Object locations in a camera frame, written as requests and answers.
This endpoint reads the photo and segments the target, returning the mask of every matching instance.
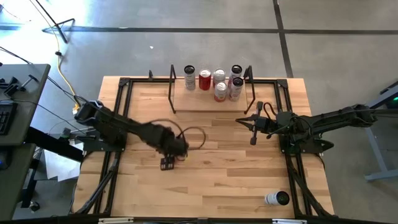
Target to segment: wooden table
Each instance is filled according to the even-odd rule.
[[[108,108],[114,108],[119,78],[103,79],[99,100]],[[311,115],[304,80],[287,80],[293,111]],[[284,190],[290,194],[278,137],[274,135],[266,139],[265,134],[258,134],[257,145],[251,146],[251,132],[234,121],[254,113],[256,103],[248,115],[242,112],[173,114],[167,100],[168,87],[166,83],[134,84],[129,117],[140,122],[169,118],[182,128],[200,126],[206,131],[207,142],[201,149],[189,151],[187,159],[177,162],[174,170],[161,171],[162,156],[130,134],[119,167],[112,216],[293,218],[292,202],[286,206],[264,204],[264,196],[268,193]],[[256,99],[270,102],[276,108],[273,87],[261,84],[255,87]],[[246,91],[249,103],[251,88]],[[203,138],[195,130],[187,132],[186,137],[191,146],[199,145]],[[94,152],[83,163],[75,190],[74,211],[86,202],[98,185],[103,157],[103,152]],[[333,213],[321,160],[312,154],[303,154],[303,164],[309,189],[325,210]],[[106,189],[101,209],[107,194]],[[299,190],[298,196],[303,211]]]

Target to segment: soda can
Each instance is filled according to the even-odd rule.
[[[217,83],[214,89],[214,99],[217,102],[223,102],[226,98],[226,91],[227,91],[227,86],[225,82]]]
[[[264,202],[268,205],[287,205],[289,200],[289,195],[284,191],[267,194],[264,197]]]
[[[199,88],[202,90],[210,89],[211,72],[208,69],[203,69],[199,73]]]
[[[228,79],[228,88],[231,88],[231,83],[236,77],[240,77],[242,75],[242,67],[239,65],[234,65],[231,68],[231,72],[229,73]]]
[[[231,87],[229,88],[229,100],[237,101],[239,99],[239,95],[242,92],[243,88],[243,79],[240,77],[234,78],[231,83]]]
[[[225,72],[224,70],[218,68],[213,72],[213,88],[219,82],[225,82]]]
[[[192,65],[187,65],[184,68],[185,72],[185,87],[188,90],[195,89],[195,68]]]

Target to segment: gray floor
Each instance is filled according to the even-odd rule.
[[[28,1],[19,0],[28,5]],[[70,17],[79,26],[108,27],[233,27],[276,28],[272,0],[117,0],[42,1],[57,20]],[[398,3],[393,0],[280,0],[286,29],[398,29]],[[22,30],[0,31],[1,46],[34,63],[50,63],[50,76],[66,88],[56,70],[55,39],[41,33],[45,27],[34,8],[19,9],[6,1],[0,22],[20,23]],[[252,65],[256,77],[286,77],[277,34],[165,34],[74,32],[61,43],[62,70],[76,92],[95,99],[104,75],[167,75],[173,63],[182,67],[228,68]],[[313,114],[366,103],[398,79],[396,35],[287,35],[294,77],[304,78]],[[3,63],[20,63],[0,52]],[[47,83],[40,104],[65,119],[72,119],[73,102]],[[42,131],[59,122],[38,109],[32,125]],[[53,128],[59,132],[64,124]],[[382,120],[374,128],[390,166],[396,168],[396,139]],[[326,133],[335,143],[325,153],[326,175],[337,215],[345,218],[398,222],[398,178],[367,183],[364,174],[379,171],[364,130],[344,128]],[[37,188],[42,209],[35,214],[17,209],[14,218],[63,215],[68,211],[73,181]]]

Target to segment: red can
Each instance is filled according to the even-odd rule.
[[[202,90],[210,89],[211,85],[211,72],[208,69],[203,69],[199,73],[199,88]]]

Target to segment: black metal frame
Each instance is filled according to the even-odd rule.
[[[68,26],[68,31],[71,31],[71,29],[72,29],[72,27],[73,27],[73,24],[75,23],[75,19],[72,18],[72,19],[65,20],[65,21],[63,21],[63,22],[58,22],[58,23],[56,23],[56,22],[53,20],[53,18],[50,16],[50,14],[47,12],[47,10],[45,10],[44,7],[41,5],[41,3],[39,3],[39,0],[36,0],[36,2],[37,2],[37,4],[43,9],[43,11],[45,12],[45,14],[50,18],[50,20],[54,23],[54,26],[48,27],[48,28],[45,28],[45,29],[42,29],[42,31],[43,31],[43,32],[47,32],[49,29],[53,29],[54,27],[57,28],[59,34],[61,35],[62,40],[67,44],[67,43],[68,43],[68,40],[67,40],[67,38],[65,37],[65,35],[63,34],[60,25],[63,25],[63,24],[65,24],[65,23],[67,23],[67,22],[72,21],[72,26]]]
[[[171,87],[172,87],[172,83],[175,82],[176,78],[177,77],[175,75],[175,70],[174,70],[174,66],[173,65],[171,65],[171,68],[170,68],[170,77],[169,78],[153,78],[152,71],[150,71],[150,70],[149,70],[148,79],[144,79],[144,78],[120,78],[119,86],[118,86],[118,93],[116,94],[116,102],[115,102],[115,105],[114,105],[114,111],[119,111],[120,102],[121,102],[121,98],[122,98],[122,92],[123,92],[123,88],[125,86],[127,87],[127,96],[126,96],[126,100],[125,100],[125,103],[124,103],[123,116],[127,117],[128,112],[129,112],[129,107],[130,107],[131,95],[132,95],[132,86],[133,86],[134,83],[169,83],[169,97],[168,97],[168,99],[169,99],[169,103],[170,103],[170,106],[172,108],[173,113],[176,113],[175,110],[174,110],[174,106],[173,106],[172,100],[171,100]],[[120,161],[120,158],[121,158],[121,154],[122,154],[122,152],[116,152],[115,153],[115,159],[118,160],[118,163],[116,164],[116,173],[112,176],[110,187],[109,187],[108,199],[107,199],[106,206],[105,206],[105,209],[104,209],[104,213],[106,213],[106,214],[110,214],[111,210],[112,210],[114,190],[115,190],[115,187],[116,187],[116,180],[118,178],[118,169],[119,169],[119,161]],[[108,166],[109,166],[110,157],[111,157],[111,152],[105,152],[103,166],[102,166],[102,170],[101,170],[101,175],[99,177],[99,182],[100,183],[104,179],[105,175],[108,172]],[[93,212],[94,214],[100,213],[101,202],[102,202],[102,193],[100,193],[100,195],[98,196],[97,201],[94,204],[94,212]]]
[[[128,87],[127,89],[127,96],[126,101],[123,109],[123,116],[127,116],[131,101],[132,95],[132,86],[134,83],[168,83],[169,84],[169,103],[170,106],[175,113],[172,101],[171,101],[171,86],[172,83],[175,82],[175,70],[174,66],[171,65],[170,68],[170,77],[169,78],[153,78],[152,72],[149,71],[148,79],[144,78],[120,78],[119,86],[118,86],[118,93],[116,95],[116,102],[114,106],[115,111],[119,111],[119,106],[121,102],[123,88],[125,86]],[[250,103],[248,109],[245,111],[247,113],[254,103],[256,99],[254,84],[268,84],[272,85],[275,90],[275,99],[277,104],[278,112],[282,112],[282,100],[280,96],[280,89],[283,89],[286,108],[288,111],[292,111],[292,104],[290,100],[289,94],[289,87],[286,79],[253,79],[252,68],[249,66],[244,73],[244,78],[249,80],[249,83],[252,86],[252,93],[253,93],[253,100]],[[280,145],[284,144],[284,139],[279,138]],[[287,173],[289,177],[289,185],[290,185],[290,193],[292,197],[293,209],[294,209],[294,217],[295,219],[288,220],[289,223],[296,221],[297,223],[319,223],[319,224],[335,224],[335,223],[379,223],[379,222],[368,222],[362,220],[350,220],[345,218],[338,218],[337,216],[330,215],[320,204],[316,201],[315,197],[312,195],[311,191],[308,189],[306,181],[305,181],[305,174],[304,174],[304,167],[301,158],[301,154],[295,154],[297,168],[293,166],[292,162],[292,155],[289,153],[285,154],[286,166],[287,166]],[[100,183],[104,179],[105,175],[108,172],[109,166],[109,159],[111,156],[111,152],[105,152],[105,157],[103,161],[103,167],[100,176]],[[116,180],[118,175],[118,167],[119,161],[121,158],[121,152],[115,153],[115,159],[117,160],[116,166],[116,173],[112,176],[110,187],[109,187],[109,194],[108,199],[106,202],[106,207],[103,213],[100,213],[100,205],[102,201],[102,193],[100,193],[98,199],[95,202],[95,207],[93,214],[72,214],[67,217],[50,217],[50,218],[40,218],[40,219],[31,219],[31,220],[16,220],[10,221],[9,223],[98,223],[99,218],[109,218],[111,215],[111,209],[113,204],[114,198],[114,191],[116,186]],[[305,214],[303,214],[300,210],[299,200],[297,197],[297,189],[295,184],[298,184],[302,189],[303,198],[304,198],[304,206],[305,206]],[[312,207],[317,212],[318,216],[312,215]],[[178,223],[178,222],[187,222],[187,220],[191,222],[197,222],[198,224],[205,224],[205,223],[283,223],[284,219],[277,219],[277,218],[198,218],[198,217],[184,217],[184,218],[173,218],[173,217],[126,217],[126,220],[134,221],[134,222],[162,222],[162,223]]]

